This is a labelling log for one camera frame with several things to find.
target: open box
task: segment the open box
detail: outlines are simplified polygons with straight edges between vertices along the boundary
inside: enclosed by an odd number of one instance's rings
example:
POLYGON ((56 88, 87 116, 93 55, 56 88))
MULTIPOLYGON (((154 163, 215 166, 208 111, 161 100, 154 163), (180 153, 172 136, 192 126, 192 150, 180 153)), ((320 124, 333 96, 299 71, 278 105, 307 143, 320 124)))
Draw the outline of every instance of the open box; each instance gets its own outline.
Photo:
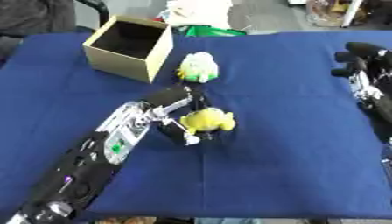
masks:
POLYGON ((172 28, 113 16, 83 44, 92 68, 152 83, 173 48, 172 28))

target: yellow stuffed toy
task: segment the yellow stuffed toy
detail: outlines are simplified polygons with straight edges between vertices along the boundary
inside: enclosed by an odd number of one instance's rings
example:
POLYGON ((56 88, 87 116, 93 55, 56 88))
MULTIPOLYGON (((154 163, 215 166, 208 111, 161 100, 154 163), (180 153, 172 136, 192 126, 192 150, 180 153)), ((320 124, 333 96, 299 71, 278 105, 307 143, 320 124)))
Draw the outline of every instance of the yellow stuffed toy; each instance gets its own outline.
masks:
POLYGON ((218 108, 204 108, 181 116, 179 121, 193 135, 197 131, 232 130, 235 127, 233 113, 224 113, 218 108))

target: robotic arm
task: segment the robotic arm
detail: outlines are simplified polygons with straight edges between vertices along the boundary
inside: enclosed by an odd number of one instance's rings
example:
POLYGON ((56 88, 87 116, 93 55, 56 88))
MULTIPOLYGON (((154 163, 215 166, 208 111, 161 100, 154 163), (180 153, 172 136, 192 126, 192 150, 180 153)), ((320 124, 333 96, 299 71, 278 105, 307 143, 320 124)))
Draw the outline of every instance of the robotic arm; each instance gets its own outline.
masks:
POLYGON ((185 145, 198 143, 197 136, 169 117, 193 100, 189 87, 175 86, 123 104, 68 150, 7 224, 70 222, 110 183, 152 123, 158 123, 167 136, 185 145))
POLYGON ((392 52, 368 43, 350 42, 348 52, 337 52, 335 60, 346 63, 332 75, 348 78, 354 98, 365 110, 374 110, 392 124, 392 52))

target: white cloth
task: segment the white cloth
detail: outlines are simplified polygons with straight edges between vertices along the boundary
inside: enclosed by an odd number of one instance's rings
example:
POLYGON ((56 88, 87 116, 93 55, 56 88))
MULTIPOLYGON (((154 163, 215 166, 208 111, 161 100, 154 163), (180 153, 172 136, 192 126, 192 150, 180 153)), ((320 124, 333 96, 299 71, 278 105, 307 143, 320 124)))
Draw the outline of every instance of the white cloth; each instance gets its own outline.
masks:
POLYGON ((232 6, 231 0, 171 0, 161 16, 172 26, 211 25, 230 29, 228 11, 232 6))

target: green object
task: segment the green object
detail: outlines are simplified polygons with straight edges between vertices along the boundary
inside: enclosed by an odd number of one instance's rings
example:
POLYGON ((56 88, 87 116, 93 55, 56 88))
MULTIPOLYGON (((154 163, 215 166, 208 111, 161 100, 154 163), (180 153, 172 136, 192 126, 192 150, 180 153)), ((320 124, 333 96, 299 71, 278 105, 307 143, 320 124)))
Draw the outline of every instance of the green object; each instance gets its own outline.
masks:
POLYGON ((118 139, 118 143, 113 144, 112 146, 112 151, 116 154, 120 153, 120 150, 122 149, 122 147, 125 145, 124 140, 122 140, 121 138, 118 139))
POLYGON ((118 144, 118 143, 113 144, 113 146, 112 146, 112 151, 113 151, 114 153, 119 153, 120 150, 121 150, 121 145, 120 145, 120 144, 118 144))
POLYGON ((185 34, 190 37, 213 37, 213 36, 243 36, 247 35, 244 31, 223 30, 209 25, 190 25, 185 34))

